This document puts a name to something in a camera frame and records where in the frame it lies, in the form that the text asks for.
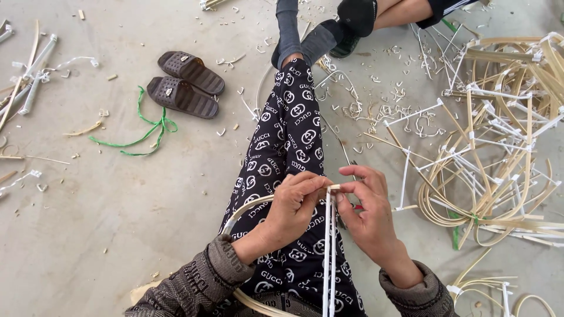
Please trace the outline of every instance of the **sandal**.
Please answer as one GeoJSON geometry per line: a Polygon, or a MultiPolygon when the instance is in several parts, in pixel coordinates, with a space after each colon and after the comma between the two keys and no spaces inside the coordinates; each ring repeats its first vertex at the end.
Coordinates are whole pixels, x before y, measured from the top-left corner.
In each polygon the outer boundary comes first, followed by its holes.
{"type": "Polygon", "coordinates": [[[216,73],[204,66],[204,62],[183,51],[168,51],[157,61],[167,74],[187,80],[201,91],[219,95],[225,89],[225,82],[216,73]]]}
{"type": "Polygon", "coordinates": [[[217,115],[219,105],[212,98],[197,93],[186,80],[172,77],[155,77],[147,92],[157,104],[203,119],[217,115]]]}

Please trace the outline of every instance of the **shoe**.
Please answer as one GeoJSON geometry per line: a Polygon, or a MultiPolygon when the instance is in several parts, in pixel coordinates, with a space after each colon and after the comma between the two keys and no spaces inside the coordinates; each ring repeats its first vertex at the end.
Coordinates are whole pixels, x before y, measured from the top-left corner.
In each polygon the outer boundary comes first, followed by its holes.
{"type": "Polygon", "coordinates": [[[329,55],[335,58],[345,58],[353,53],[359,40],[360,37],[358,36],[352,34],[345,35],[341,43],[329,51],[329,55]]]}

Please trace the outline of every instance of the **brown jacket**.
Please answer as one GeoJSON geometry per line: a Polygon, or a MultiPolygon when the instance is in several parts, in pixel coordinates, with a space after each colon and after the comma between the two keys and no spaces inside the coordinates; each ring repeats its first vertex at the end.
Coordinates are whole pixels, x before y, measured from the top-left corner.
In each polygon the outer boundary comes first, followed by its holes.
{"type": "MultiPolygon", "coordinates": [[[[173,316],[259,316],[239,301],[226,299],[254,273],[254,265],[239,261],[231,246],[231,236],[217,236],[192,262],[184,265],[157,287],[152,287],[126,317],[173,316]]],[[[424,264],[414,261],[424,276],[423,283],[409,289],[392,284],[383,269],[380,285],[403,317],[458,317],[446,287],[424,264]]],[[[292,294],[261,293],[253,296],[261,302],[275,302],[276,307],[298,316],[321,316],[318,308],[302,302],[292,294]]]]}

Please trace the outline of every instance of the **gray sock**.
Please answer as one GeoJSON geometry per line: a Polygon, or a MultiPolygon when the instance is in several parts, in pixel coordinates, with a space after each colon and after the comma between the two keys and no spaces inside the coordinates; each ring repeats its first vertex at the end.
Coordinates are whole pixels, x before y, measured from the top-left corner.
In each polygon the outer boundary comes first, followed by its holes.
{"type": "Polygon", "coordinates": [[[278,69],[282,62],[293,53],[302,53],[298,33],[298,0],[278,0],[276,4],[276,18],[280,29],[280,57],[278,69]]]}
{"type": "Polygon", "coordinates": [[[343,40],[343,31],[335,20],[321,22],[302,42],[303,59],[311,67],[343,40]]]}

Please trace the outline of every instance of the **hand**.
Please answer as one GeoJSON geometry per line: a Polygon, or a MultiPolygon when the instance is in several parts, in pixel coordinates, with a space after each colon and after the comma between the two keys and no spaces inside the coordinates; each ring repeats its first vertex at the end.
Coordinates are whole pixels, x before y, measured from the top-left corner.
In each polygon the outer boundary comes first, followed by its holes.
{"type": "Polygon", "coordinates": [[[327,177],[309,171],[287,175],[274,192],[265,221],[232,243],[239,260],[250,264],[301,237],[310,224],[319,199],[325,197],[326,190],[323,188],[331,184],[333,182],[327,177]]]}
{"type": "Polygon", "coordinates": [[[339,173],[362,178],[341,184],[341,192],[337,194],[337,210],[358,247],[386,270],[397,287],[409,288],[422,282],[421,271],[407,255],[403,242],[395,235],[384,174],[357,165],[342,167],[339,173]],[[364,211],[357,215],[343,193],[353,193],[358,197],[364,211]]]}

